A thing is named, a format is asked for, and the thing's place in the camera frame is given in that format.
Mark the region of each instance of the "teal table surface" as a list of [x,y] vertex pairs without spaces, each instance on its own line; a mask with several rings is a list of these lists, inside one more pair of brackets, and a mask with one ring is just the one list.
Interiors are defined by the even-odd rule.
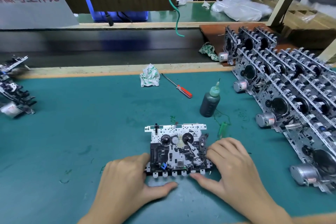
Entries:
[[[201,2],[189,2],[186,5],[179,6],[181,17],[179,22],[233,22],[225,13],[217,13],[211,9],[206,10]],[[151,11],[148,14],[147,22],[176,22],[177,12],[175,11]],[[93,23],[90,14],[79,14],[77,17],[79,23]]]
[[[199,114],[205,92],[221,78],[218,110],[231,125],[226,135],[251,153],[273,199],[292,216],[336,210],[335,196],[300,187],[290,165],[300,163],[285,137],[260,129],[261,110],[248,94],[236,94],[231,72],[170,74],[192,94],[187,99],[165,78],[159,87],[140,87],[138,75],[28,79],[20,83],[36,96],[36,114],[17,120],[0,116],[0,216],[2,224],[76,223],[90,208],[102,167],[111,160],[149,152],[147,125],[204,123],[209,143],[217,139],[214,117]],[[229,122],[216,115],[219,122]],[[219,180],[218,171],[206,174]],[[234,223],[244,218],[189,177],[154,179],[150,186],[176,180],[179,187],[150,203],[127,223]]]

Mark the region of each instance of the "person's right hand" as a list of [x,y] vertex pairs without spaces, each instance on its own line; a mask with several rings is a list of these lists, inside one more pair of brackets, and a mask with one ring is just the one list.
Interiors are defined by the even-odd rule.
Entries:
[[[292,223],[264,188],[253,160],[238,140],[224,138],[208,147],[207,158],[219,170],[219,182],[199,173],[190,174],[201,187],[214,193],[253,223]],[[285,214],[285,219],[275,216]]]

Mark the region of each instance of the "green cable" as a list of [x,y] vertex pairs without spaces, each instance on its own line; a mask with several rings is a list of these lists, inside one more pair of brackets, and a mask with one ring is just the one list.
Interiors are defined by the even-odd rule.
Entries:
[[170,5],[177,11],[177,13],[178,13],[178,17],[177,17],[177,21],[176,21],[176,27],[175,27],[176,34],[177,34],[178,36],[183,36],[183,37],[184,37],[184,35],[180,35],[180,34],[178,33],[178,31],[177,31],[177,25],[178,25],[179,20],[180,20],[180,11],[177,9],[176,6],[174,6],[174,4],[173,4],[173,2],[172,2],[171,0],[169,0],[169,3],[170,3]]

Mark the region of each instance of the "blue plastic component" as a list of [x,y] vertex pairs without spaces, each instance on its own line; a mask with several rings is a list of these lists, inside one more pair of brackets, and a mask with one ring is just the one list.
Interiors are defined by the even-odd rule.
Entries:
[[161,164],[161,168],[162,168],[163,170],[166,170],[166,168],[167,168],[167,164],[166,164],[166,163],[162,163],[162,164]]
[[[87,6],[89,7],[89,11],[91,13],[91,16],[95,22],[107,22],[105,12],[95,12],[93,10],[92,4],[90,0],[86,0]],[[120,22],[123,21],[117,16],[116,12],[108,12],[108,14],[112,17],[113,21]],[[147,21],[148,20],[148,11],[145,12],[124,12],[131,20],[132,22],[140,22],[140,21]],[[125,19],[125,22],[129,22],[128,19],[119,12],[119,16]]]

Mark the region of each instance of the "person's left hand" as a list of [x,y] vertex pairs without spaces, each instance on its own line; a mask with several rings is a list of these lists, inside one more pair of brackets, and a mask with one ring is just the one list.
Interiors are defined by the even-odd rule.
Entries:
[[143,205],[168,195],[176,182],[149,187],[145,167],[149,154],[127,157],[107,163],[90,211],[78,224],[121,224]]

